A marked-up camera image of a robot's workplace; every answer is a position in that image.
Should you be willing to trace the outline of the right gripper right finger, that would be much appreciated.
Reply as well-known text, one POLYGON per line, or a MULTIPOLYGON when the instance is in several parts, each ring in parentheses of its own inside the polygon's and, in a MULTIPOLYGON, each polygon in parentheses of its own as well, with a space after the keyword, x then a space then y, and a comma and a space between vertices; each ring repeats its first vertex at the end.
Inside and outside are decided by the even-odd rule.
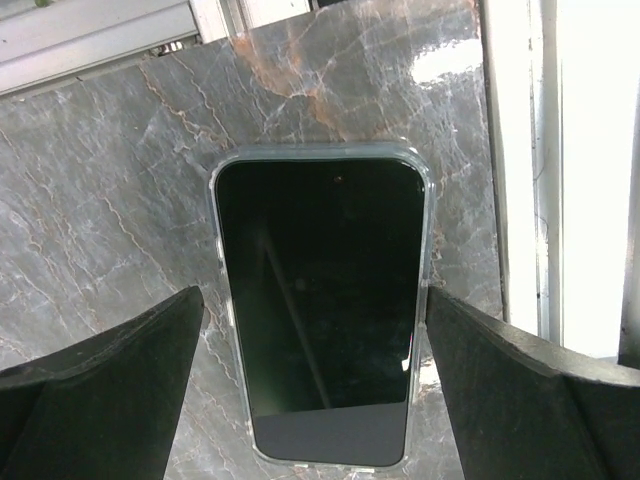
POLYGON ((427 333, 467 479, 636 479, 639 372, 432 287, 427 333))

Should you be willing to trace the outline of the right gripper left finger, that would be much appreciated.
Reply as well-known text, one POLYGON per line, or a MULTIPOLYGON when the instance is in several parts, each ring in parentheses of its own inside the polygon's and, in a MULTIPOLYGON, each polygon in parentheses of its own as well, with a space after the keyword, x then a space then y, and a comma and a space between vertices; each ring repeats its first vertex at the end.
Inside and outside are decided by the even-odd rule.
POLYGON ((1 372, 4 479, 161 479, 204 312, 191 286, 1 372))

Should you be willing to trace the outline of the smartphone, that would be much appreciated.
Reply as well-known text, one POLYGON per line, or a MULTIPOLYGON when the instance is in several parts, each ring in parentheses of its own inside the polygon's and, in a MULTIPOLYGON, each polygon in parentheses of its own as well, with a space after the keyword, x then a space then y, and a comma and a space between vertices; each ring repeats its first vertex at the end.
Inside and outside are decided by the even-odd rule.
POLYGON ((428 162, 400 142, 245 146, 214 164, 208 195, 254 451, 401 465, 429 288, 428 162))

